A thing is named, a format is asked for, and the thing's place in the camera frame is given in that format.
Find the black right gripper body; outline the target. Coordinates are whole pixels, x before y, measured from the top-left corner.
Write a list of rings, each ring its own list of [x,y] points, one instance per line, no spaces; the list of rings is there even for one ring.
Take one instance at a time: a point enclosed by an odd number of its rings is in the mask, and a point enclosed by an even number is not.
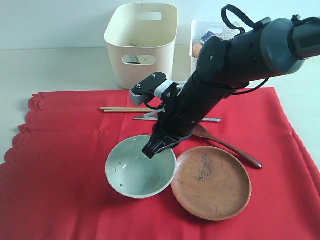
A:
[[[205,82],[194,72],[177,95],[171,109],[160,114],[153,133],[158,136],[187,137],[197,124],[235,89],[222,83]]]

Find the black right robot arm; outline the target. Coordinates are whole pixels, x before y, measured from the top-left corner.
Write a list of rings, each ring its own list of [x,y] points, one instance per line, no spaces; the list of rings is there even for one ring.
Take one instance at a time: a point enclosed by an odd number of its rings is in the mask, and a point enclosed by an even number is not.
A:
[[[202,47],[194,73],[181,89],[164,73],[145,79],[152,84],[150,94],[162,100],[155,124],[143,153],[154,155],[175,148],[189,138],[201,120],[223,99],[247,92],[252,81],[297,72],[306,59],[320,54],[320,20],[264,18],[251,21],[233,5],[221,10],[223,22],[230,28],[227,12],[237,15],[250,31],[240,27],[230,40],[211,37]]]

